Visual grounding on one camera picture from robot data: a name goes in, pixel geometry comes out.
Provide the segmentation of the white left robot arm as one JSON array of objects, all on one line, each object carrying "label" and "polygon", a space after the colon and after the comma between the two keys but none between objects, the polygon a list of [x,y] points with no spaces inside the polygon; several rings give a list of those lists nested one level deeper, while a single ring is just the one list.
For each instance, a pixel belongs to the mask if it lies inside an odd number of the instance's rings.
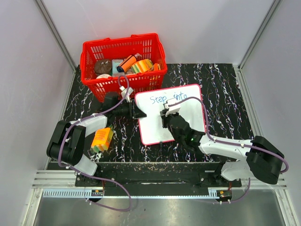
[{"label": "white left robot arm", "polygon": [[86,174],[85,180],[91,186],[97,186],[101,183],[102,175],[98,172],[97,164],[83,153],[86,137],[99,129],[109,127],[115,117],[140,119],[146,116],[133,99],[121,100],[117,92],[108,92],[100,113],[77,121],[61,120],[57,123],[47,147],[47,156]]}]

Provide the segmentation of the pink framed whiteboard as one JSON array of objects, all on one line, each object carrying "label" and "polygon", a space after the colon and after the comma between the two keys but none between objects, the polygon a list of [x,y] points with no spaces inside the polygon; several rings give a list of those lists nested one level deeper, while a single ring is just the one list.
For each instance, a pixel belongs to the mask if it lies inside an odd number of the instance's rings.
[{"label": "pink framed whiteboard", "polygon": [[[169,99],[175,98],[179,102],[188,97],[201,99],[201,89],[198,84],[145,91],[135,95],[136,105],[147,115],[138,120],[141,141],[144,145],[174,141],[168,129],[162,126],[160,111],[164,109],[164,103]],[[181,103],[180,107],[179,115],[192,129],[202,132],[206,130],[203,107],[199,101],[190,99]]]}]

